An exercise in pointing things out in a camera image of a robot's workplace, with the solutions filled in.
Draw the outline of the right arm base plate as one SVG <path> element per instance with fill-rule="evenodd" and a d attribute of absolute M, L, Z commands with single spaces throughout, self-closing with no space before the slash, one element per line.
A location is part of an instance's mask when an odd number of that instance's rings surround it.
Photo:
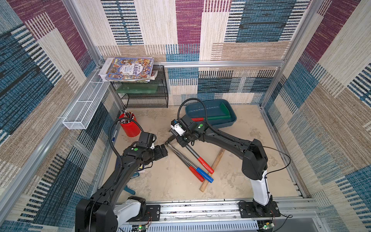
<path fill-rule="evenodd" d="M 239 201 L 238 208 L 241 218 L 277 218 L 281 216 L 275 201 L 269 201 L 266 206 L 255 201 Z"/>

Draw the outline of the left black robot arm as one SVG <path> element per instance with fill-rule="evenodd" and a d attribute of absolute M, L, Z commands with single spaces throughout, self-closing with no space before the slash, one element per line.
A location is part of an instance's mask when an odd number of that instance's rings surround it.
<path fill-rule="evenodd" d="M 164 145 L 154 146 L 157 137 L 141 132 L 139 140 L 128 146 L 118 156 L 119 164 L 106 182 L 89 199 L 81 200 L 76 206 L 75 231 L 118 232 L 119 226 L 128 220 L 145 216 L 146 201 L 130 197 L 117 206 L 121 192 L 140 166 L 152 164 L 168 155 Z"/>

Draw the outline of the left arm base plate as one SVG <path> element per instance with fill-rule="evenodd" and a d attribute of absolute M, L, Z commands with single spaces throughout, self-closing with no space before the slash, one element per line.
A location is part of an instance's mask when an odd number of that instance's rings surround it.
<path fill-rule="evenodd" d="M 138 216 L 132 217 L 128 222 L 147 222 L 147 221 L 159 221 L 161 213 L 160 205 L 148 205 L 144 213 L 140 213 Z"/>

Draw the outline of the green hoe red grip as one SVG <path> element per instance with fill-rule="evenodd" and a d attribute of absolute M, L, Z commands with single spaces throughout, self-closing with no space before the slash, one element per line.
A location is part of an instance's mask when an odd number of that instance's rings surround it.
<path fill-rule="evenodd" d="M 208 117 L 207 119 L 208 120 L 220 120 L 220 119 L 229 119 L 231 118 L 231 115 L 230 115 L 230 112 L 228 110 L 228 108 L 226 107 L 226 105 L 224 103 L 221 103 L 221 105 L 219 106 L 219 110 L 221 110 L 222 114 L 219 114 L 217 116 L 211 116 L 211 117 Z M 193 121 L 204 121 L 205 120 L 205 117 L 202 117 L 202 118 L 192 118 Z"/>

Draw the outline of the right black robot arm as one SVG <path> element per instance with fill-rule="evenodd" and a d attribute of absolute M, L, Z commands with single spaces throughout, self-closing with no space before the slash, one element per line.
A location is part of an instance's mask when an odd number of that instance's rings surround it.
<path fill-rule="evenodd" d="M 195 122 L 188 116 L 171 121 L 170 132 L 178 144 L 193 154 L 209 172 L 211 166 L 189 145 L 197 140 L 210 143 L 234 154 L 242 160 L 242 173 L 250 179 L 253 189 L 253 210 L 257 216 L 270 213 L 272 197 L 265 175 L 268 157 L 261 142 L 240 139 L 210 126 L 206 121 Z"/>

